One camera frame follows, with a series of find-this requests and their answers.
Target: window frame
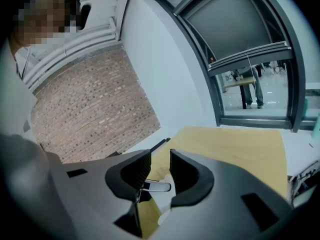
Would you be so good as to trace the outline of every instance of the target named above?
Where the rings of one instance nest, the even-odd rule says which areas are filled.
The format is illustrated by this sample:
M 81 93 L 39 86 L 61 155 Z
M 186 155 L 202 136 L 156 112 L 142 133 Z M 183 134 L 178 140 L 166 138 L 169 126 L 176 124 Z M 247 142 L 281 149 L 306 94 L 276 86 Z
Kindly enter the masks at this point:
M 180 28 L 188 43 L 193 49 L 197 60 L 199 61 L 205 81 L 208 85 L 209 94 L 211 97 L 216 125 L 258 127 L 258 128 L 278 128 L 291 129 L 296 133 L 298 129 L 310 130 L 314 124 L 314 118 L 303 118 L 303 110 L 306 95 L 306 75 L 305 66 L 302 56 L 300 44 L 294 28 L 289 21 L 288 16 L 280 6 L 277 0 L 262 0 L 272 15 L 275 16 L 277 22 L 280 23 L 283 30 L 285 41 L 292 48 L 287 53 L 292 53 L 293 67 L 292 70 L 287 70 L 288 78 L 288 104 L 286 116 L 270 117 L 270 116 L 235 116 L 225 115 L 222 101 L 222 94 L 219 90 L 219 84 L 215 75 L 222 73 L 220 70 L 215 70 L 214 73 L 210 70 L 208 60 L 201 48 L 198 40 L 189 28 L 187 21 L 181 16 L 181 13 L 188 6 L 192 6 L 195 0 L 182 0 L 175 8 L 170 6 L 166 0 L 156 0 L 163 9 L 171 16 L 177 26 Z

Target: brick wall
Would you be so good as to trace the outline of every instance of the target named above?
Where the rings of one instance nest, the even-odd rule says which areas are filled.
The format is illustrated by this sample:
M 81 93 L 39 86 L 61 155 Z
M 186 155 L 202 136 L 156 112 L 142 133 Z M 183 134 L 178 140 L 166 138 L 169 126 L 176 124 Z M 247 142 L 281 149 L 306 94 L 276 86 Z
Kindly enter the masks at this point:
M 34 94 L 35 137 L 63 163 L 124 152 L 160 127 L 122 46 L 74 60 Z

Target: person's neck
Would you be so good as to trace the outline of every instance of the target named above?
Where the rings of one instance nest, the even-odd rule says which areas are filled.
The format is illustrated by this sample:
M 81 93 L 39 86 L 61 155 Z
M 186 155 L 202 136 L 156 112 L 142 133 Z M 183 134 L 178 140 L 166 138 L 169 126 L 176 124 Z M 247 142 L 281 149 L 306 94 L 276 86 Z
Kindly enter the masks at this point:
M 22 46 L 19 44 L 14 31 L 9 36 L 9 46 L 13 58 L 16 59 L 16 53 Z

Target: table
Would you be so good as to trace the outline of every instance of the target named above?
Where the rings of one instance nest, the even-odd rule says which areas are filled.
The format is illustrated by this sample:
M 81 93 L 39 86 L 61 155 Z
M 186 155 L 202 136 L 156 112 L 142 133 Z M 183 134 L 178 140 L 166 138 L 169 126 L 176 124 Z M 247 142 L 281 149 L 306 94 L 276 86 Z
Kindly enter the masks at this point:
M 148 179 L 160 181 L 170 173 L 170 149 L 191 152 L 246 169 L 282 197 L 287 196 L 287 162 L 278 130 L 184 127 L 152 154 Z M 154 202 L 138 204 L 143 238 L 157 229 Z
M 247 109 L 247 105 L 246 105 L 246 97 L 245 97 L 245 89 L 244 86 L 245 85 L 250 85 L 256 82 L 256 79 L 254 76 L 251 77 L 246 77 L 243 78 L 241 80 L 229 80 L 225 83 L 225 85 L 223 86 L 224 88 L 230 88 L 230 87 L 235 87 L 235 86 L 239 86 L 240 87 L 240 92 L 241 92 L 241 99 L 242 99 L 242 108 L 245 110 Z

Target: window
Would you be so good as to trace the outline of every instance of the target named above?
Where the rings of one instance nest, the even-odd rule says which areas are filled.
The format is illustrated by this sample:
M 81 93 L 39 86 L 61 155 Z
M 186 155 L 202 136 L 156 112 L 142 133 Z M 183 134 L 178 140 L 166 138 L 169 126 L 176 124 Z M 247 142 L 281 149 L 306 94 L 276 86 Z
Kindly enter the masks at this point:
M 218 126 L 296 132 L 302 118 L 315 119 L 320 88 L 305 91 L 308 82 L 300 45 L 275 1 L 157 1 L 177 22 L 204 65 Z

